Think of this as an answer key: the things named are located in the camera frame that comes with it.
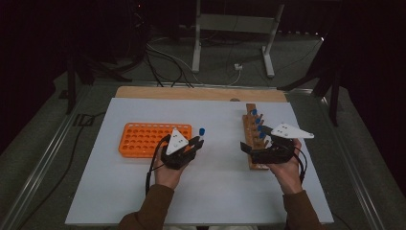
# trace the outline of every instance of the white triangular marker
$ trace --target white triangular marker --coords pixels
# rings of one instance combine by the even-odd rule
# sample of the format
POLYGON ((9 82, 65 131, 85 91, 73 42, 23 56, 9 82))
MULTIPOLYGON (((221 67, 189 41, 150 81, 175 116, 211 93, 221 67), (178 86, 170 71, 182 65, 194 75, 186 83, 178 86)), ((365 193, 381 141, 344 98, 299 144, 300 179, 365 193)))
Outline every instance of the white triangular marker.
POLYGON ((272 135, 283 138, 314 138, 313 133, 308 133, 291 125, 282 123, 272 130, 272 135))
POLYGON ((167 155, 182 149, 188 143, 189 141, 178 131, 176 127, 174 127, 168 143, 167 155))

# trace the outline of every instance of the person's left hand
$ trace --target person's left hand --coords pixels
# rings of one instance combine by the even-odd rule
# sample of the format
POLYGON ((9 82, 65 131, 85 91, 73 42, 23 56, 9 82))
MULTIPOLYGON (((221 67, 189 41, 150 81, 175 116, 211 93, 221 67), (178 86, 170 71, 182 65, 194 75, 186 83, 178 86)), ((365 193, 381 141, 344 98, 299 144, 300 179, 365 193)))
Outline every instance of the person's left hand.
POLYGON ((153 166, 154 168, 159 167, 154 171, 155 184, 164 185, 174 190, 179 184, 180 176, 182 175, 183 170, 185 170, 188 165, 182 167, 180 170, 172 170, 167 166, 162 166, 164 162, 161 161, 161 152, 162 148, 158 150, 153 166))

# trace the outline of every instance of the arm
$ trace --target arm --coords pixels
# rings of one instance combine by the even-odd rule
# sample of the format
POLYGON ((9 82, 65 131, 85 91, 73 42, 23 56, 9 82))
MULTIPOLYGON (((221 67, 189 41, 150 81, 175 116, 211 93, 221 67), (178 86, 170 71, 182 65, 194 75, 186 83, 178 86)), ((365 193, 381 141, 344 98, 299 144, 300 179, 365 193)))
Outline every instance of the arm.
MULTIPOLYGON (((293 140, 295 154, 299 155, 302 147, 298 139, 293 140)), ((299 162, 292 157, 283 164, 267 165, 276 176, 283 192, 283 204, 287 213, 287 224, 292 230, 317 230, 325 229, 320 223, 313 206, 308 199, 307 193, 302 188, 299 178, 299 162)))
MULTIPOLYGON (((154 168, 163 164, 161 151, 159 150, 154 162, 154 168)), ((172 170, 163 166, 155 170, 155 184, 150 187, 141 209, 138 212, 124 216, 120 221, 119 229, 162 230, 174 189, 178 185, 185 168, 186 166, 180 170, 172 170)))

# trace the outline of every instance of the brown sleeve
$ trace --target brown sleeve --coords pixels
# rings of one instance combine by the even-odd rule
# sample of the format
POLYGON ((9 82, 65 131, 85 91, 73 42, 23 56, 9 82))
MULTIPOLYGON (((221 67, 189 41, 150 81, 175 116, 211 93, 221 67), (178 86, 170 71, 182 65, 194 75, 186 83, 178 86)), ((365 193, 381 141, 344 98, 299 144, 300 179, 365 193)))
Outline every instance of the brown sleeve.
POLYGON ((125 215, 121 230, 162 230, 174 190, 163 185, 152 185, 140 211, 125 215))
POLYGON ((287 213, 287 223, 292 230, 326 229, 323 226, 305 190, 294 195, 283 195, 284 210, 287 213))

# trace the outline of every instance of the floor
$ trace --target floor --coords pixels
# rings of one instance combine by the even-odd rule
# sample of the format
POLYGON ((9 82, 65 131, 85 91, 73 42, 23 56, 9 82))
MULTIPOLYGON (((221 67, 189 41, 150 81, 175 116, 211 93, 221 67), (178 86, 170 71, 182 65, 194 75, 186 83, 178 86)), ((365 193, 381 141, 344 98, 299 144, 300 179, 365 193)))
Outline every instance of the floor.
MULTIPOLYGON (((148 57, 164 86, 249 87, 275 89, 303 77, 323 41, 308 34, 277 34, 271 49, 276 76, 268 78, 260 48, 265 35, 221 34, 202 36, 200 72, 193 74, 193 38, 172 40, 155 34, 148 57), (181 66, 162 58, 174 58, 181 66), (240 71, 235 64, 241 65, 240 71)), ((118 82, 95 70, 93 85, 78 86, 78 103, 66 115, 66 73, 56 79, 56 93, 46 102, 0 156, 0 219, 2 229, 116 229, 116 226, 68 226, 64 224, 81 174, 102 124, 102 114, 92 126, 75 123, 78 114, 100 114, 121 85, 157 86, 146 61, 123 73, 132 82, 118 82), (48 164, 39 163, 46 155, 48 164)), ((390 176, 346 89, 340 88, 337 118, 327 117, 328 94, 315 98, 310 81, 286 94, 303 129, 323 137, 306 142, 325 190, 334 223, 328 229, 402 229, 406 226, 406 201, 390 176)), ((283 224, 260 226, 283 229, 283 224)))

